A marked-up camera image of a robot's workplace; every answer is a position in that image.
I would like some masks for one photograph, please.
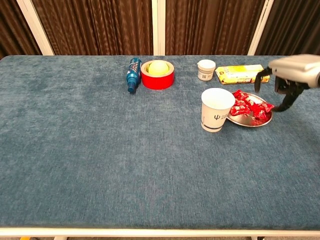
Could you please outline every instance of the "white paper cup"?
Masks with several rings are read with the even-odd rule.
[[[197,63],[198,78],[202,81],[210,81],[216,69],[216,63],[209,59],[203,59]]]
[[[234,95],[222,88],[209,88],[202,93],[201,100],[202,128],[212,133],[220,131],[236,102]]]

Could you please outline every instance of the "small jar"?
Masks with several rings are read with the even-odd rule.
[[[212,60],[203,59],[197,63],[198,78],[202,81],[210,81],[216,69],[216,63]]]

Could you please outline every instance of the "table edge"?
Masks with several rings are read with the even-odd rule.
[[[320,230],[0,227],[0,237],[320,237]]]

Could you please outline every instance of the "jar lid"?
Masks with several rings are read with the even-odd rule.
[[[198,68],[203,71],[213,71],[216,68],[216,63],[209,59],[203,59],[199,61],[197,64]]]

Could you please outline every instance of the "yellow box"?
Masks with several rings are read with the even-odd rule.
[[[252,84],[256,80],[257,74],[264,68],[262,65],[238,65],[238,66],[219,66],[215,73],[222,84]],[[262,83],[267,83],[270,76],[264,76]]]

